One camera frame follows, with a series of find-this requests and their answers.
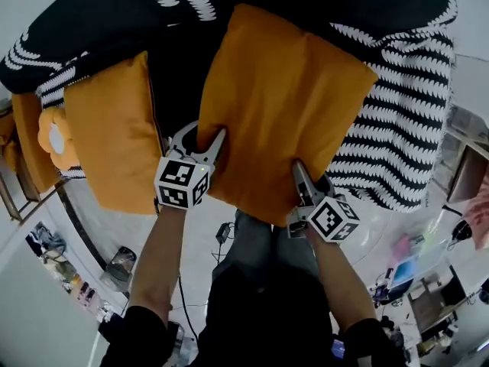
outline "black and white patterned fabric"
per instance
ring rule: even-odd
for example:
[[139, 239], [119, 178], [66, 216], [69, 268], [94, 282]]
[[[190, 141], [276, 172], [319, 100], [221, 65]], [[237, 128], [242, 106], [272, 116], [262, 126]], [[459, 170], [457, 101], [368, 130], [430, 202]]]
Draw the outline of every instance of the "black and white patterned fabric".
[[[198, 118], [225, 33], [210, 26], [225, 25], [239, 2], [323, 37], [379, 76], [328, 174], [340, 190], [378, 206], [422, 206], [449, 110], [453, 0], [57, 0], [0, 63], [0, 81], [13, 93], [37, 89], [43, 107], [63, 107], [65, 86], [149, 50], [156, 120], [167, 137]], [[165, 109], [173, 104], [186, 108]], [[80, 167], [63, 175], [84, 177]]]
[[424, 206], [449, 111], [455, 52], [446, 25], [456, 15], [449, 0], [425, 27], [378, 39], [331, 24], [345, 43], [365, 49], [379, 76], [329, 165], [337, 189], [400, 212]]

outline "person's arm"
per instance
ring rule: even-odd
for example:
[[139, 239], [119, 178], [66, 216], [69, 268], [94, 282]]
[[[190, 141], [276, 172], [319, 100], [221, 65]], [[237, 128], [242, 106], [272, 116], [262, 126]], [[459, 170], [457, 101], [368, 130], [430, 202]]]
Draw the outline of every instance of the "person's arm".
[[162, 366], [173, 344], [168, 335], [168, 312], [180, 270], [186, 211], [164, 206], [136, 267], [130, 306], [112, 338], [101, 367]]
[[186, 211], [161, 208], [143, 247], [132, 282], [130, 306], [146, 307], [168, 327], [171, 296], [178, 280]]
[[367, 288], [339, 245], [324, 242], [312, 228], [307, 229], [306, 234], [316, 254], [319, 276], [329, 308], [341, 330], [346, 332], [357, 322], [368, 318], [376, 319]]

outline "person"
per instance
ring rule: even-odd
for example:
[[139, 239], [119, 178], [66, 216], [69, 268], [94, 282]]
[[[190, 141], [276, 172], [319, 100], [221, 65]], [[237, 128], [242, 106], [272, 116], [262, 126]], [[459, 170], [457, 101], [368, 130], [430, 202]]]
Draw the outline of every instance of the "person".
[[[161, 210], [134, 274], [122, 328], [101, 366], [166, 362], [185, 218], [185, 210]], [[206, 327], [191, 366], [404, 365], [339, 246], [310, 229], [306, 236], [289, 239], [287, 229], [237, 211], [232, 246], [212, 272]], [[330, 311], [342, 332], [343, 360], [332, 352]]]

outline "black sleeve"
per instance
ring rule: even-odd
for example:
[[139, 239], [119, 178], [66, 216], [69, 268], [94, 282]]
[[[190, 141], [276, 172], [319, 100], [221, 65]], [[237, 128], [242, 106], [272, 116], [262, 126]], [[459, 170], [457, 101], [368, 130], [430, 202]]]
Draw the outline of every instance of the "black sleeve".
[[381, 323], [374, 319], [362, 320], [345, 333], [345, 361], [348, 366], [378, 367], [406, 365], [402, 349], [387, 337]]
[[122, 328], [107, 349], [101, 367], [144, 365], [161, 367], [172, 344], [163, 321], [145, 307], [129, 307]]

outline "forearm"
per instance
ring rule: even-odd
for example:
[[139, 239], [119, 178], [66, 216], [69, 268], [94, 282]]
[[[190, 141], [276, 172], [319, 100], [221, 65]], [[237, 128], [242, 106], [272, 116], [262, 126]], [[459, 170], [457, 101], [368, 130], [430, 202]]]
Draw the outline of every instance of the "forearm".
[[367, 288], [339, 245], [309, 236], [319, 266], [319, 276], [333, 317], [343, 331], [367, 318], [376, 318]]
[[168, 324], [170, 302], [180, 271], [186, 211], [164, 206], [136, 267], [131, 306], [146, 307]]

